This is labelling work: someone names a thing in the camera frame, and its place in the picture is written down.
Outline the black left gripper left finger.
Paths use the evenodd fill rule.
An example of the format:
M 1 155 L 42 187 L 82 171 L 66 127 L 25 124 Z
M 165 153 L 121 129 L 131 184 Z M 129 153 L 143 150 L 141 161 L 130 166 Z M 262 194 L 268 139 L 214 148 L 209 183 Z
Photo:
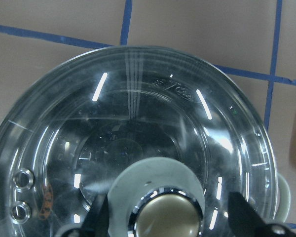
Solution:
M 106 237 L 109 229 L 109 202 L 107 195 L 94 199 L 82 224 L 83 237 Z

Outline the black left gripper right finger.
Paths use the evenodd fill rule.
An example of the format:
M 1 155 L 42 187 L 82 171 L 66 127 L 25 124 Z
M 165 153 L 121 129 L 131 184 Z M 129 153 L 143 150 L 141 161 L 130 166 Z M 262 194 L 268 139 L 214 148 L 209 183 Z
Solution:
M 267 224 L 239 192 L 228 195 L 228 224 L 236 237 L 289 237 L 290 230 L 281 224 Z

